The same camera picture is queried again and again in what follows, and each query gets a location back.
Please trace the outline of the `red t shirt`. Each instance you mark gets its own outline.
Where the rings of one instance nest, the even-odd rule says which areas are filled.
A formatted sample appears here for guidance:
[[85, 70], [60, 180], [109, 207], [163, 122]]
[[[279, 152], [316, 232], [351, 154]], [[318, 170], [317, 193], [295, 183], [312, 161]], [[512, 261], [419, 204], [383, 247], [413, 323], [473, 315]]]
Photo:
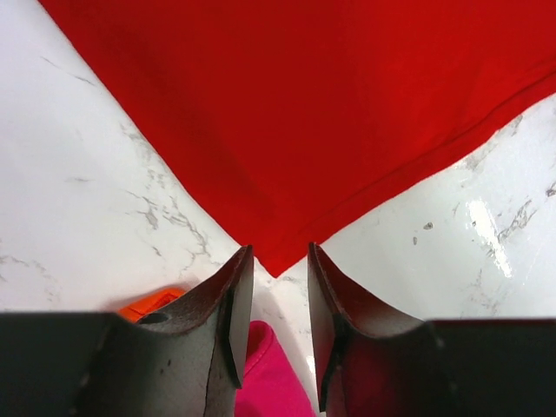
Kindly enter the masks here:
[[280, 275], [555, 91], [552, 1], [46, 1], [190, 195]]

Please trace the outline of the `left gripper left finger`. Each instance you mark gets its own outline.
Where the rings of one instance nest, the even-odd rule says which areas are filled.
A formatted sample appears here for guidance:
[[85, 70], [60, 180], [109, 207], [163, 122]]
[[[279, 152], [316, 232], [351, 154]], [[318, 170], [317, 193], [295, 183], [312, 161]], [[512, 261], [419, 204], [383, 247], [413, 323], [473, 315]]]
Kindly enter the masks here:
[[133, 416], [231, 416], [242, 387], [254, 251], [240, 248], [214, 275], [138, 324], [162, 343], [141, 376]]

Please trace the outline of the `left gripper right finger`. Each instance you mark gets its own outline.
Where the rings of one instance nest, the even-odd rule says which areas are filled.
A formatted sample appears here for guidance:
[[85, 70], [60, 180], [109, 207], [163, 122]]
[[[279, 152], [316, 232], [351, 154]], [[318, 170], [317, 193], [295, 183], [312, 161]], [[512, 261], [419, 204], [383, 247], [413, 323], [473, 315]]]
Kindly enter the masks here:
[[308, 295], [319, 409], [328, 416], [426, 416], [428, 380], [418, 355], [427, 326], [308, 247]]

